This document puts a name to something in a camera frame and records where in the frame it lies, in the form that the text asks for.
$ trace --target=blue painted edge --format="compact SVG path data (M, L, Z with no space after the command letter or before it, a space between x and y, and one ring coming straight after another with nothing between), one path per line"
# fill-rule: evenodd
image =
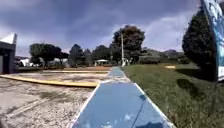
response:
M139 91L147 98L147 101L152 105L152 107L158 112L158 114L163 118L164 121L167 122L169 127L175 128L176 126L167 118L167 116L159 109L159 107L146 95L146 93L141 89L141 87L134 83L134 85L139 89Z
M79 114L77 116L74 116L73 120L68 123L66 128L72 128L73 125L75 124L75 122L79 119L79 117L81 116L81 114L83 113L83 111L85 110L85 108L87 107L88 103L91 101L91 99L93 98L93 96L95 95L96 91L98 90L98 88L100 87L100 84L98 84L98 86L93 90L93 92L91 93L90 97L85 101L85 103L82 105Z

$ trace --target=green tree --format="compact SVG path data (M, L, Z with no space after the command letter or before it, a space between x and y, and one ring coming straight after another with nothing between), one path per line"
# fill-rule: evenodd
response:
M71 67L77 67L83 63L83 51L78 44L74 44L69 53L69 64Z
M124 56L137 62L141 55L141 45L145 39L144 32L136 26L126 25L114 33L111 50L113 60L121 60L121 34L123 35Z
M202 7L192 17L183 37L182 48L185 55L208 74L215 69L215 47L212 32Z
M108 60L110 58L110 49L104 45L97 46L96 49L92 52L92 58L93 60Z
M60 55L59 55L59 60L60 60L60 63L62 65L62 62L63 62L63 59L68 59L68 53L65 53L65 52L60 52Z
M54 58L59 57L61 49L52 44L32 44L30 45L30 55L32 57L42 58L47 66L48 61L54 60Z
M85 65L87 66L91 65L92 63L91 51L89 49L86 49L83 54L85 57Z
M32 56L30 58L30 62L33 63L33 64L41 64L40 58L39 57L34 57L34 56Z

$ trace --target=building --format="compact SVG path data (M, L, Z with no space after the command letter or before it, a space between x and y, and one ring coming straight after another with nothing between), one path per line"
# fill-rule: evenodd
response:
M14 72L16 42L17 34L15 33L0 39L0 74Z

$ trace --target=sky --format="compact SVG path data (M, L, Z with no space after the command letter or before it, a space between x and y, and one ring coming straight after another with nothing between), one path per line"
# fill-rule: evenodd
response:
M69 52L112 42L127 24L145 32L143 47L181 51L182 36L199 0L0 0L0 37L18 34L16 55L51 43Z

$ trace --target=curb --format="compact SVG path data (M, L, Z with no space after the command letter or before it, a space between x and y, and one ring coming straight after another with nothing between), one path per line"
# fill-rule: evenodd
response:
M45 73L102 73L106 74L109 71L60 71L60 70L55 70L55 71L48 71L48 70L43 70L42 72Z
M70 87L95 88L99 84L98 82L61 82L61 81L50 81L50 80L37 80L32 78L15 77L15 76L9 76L9 75L0 75L0 77L6 78L6 79L23 81L23 82L56 85L56 86L70 86Z
M67 125L66 128L72 128L73 127L73 125L77 122L77 120L79 119L80 115L83 113L83 111L85 110L85 108L87 107L88 103L91 101L91 99L93 98L93 96L95 95L95 93L96 93L96 91L98 90L99 87L100 87L100 84L98 84L97 87L93 90L93 92L91 93L90 97L82 105L78 115L74 116L74 119Z
M152 107L159 113L163 120L167 123L169 128L176 128L176 126L167 118L167 116L159 109L159 107L146 95L146 93L138 86L137 83L133 83L139 91L147 98L147 101L152 105Z

